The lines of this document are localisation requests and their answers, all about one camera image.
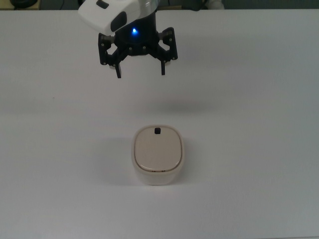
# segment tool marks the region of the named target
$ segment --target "black object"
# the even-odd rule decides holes
[[[111,22],[111,31],[117,31],[122,26],[124,26],[128,22],[128,17],[126,16],[126,12],[119,13]]]
[[[10,2],[16,8],[27,8],[34,5],[37,0],[10,0]]]
[[[160,128],[155,128],[154,133],[155,134],[160,134]]]
[[[174,28],[169,27],[158,33],[155,13],[156,11],[124,26],[115,32],[115,36],[99,34],[100,62],[102,65],[115,67],[118,78],[121,78],[120,62],[127,56],[150,54],[161,61],[162,75],[165,75],[165,63],[178,58]],[[164,50],[159,45],[160,40],[169,46],[169,50]],[[112,44],[115,44],[117,49],[110,55],[107,51]]]
[[[98,0],[98,1],[96,2],[96,5],[99,6],[99,7],[101,7],[101,8],[103,8],[103,9],[107,9],[107,7],[109,6],[108,3],[106,3],[106,2],[104,2],[104,1],[102,1],[102,0]]]

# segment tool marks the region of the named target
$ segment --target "white table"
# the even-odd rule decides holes
[[[1,239],[319,236],[319,11],[161,11],[179,59],[160,75],[99,63],[75,11],[0,12]],[[146,186],[131,139],[185,138],[168,186]]]

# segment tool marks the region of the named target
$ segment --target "white robot arm housing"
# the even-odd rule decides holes
[[[81,18],[104,35],[153,13],[160,0],[86,0],[79,8]]]

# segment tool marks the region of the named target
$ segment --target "robotic arm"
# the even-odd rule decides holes
[[[165,64],[176,60],[177,49],[174,29],[162,33],[156,30],[156,9],[160,0],[86,0],[79,8],[81,18],[100,32],[98,46],[100,63],[115,67],[121,78],[120,62],[128,55],[151,55],[161,61],[161,74]],[[164,50],[159,41],[169,46]],[[108,54],[111,45],[117,46]]]

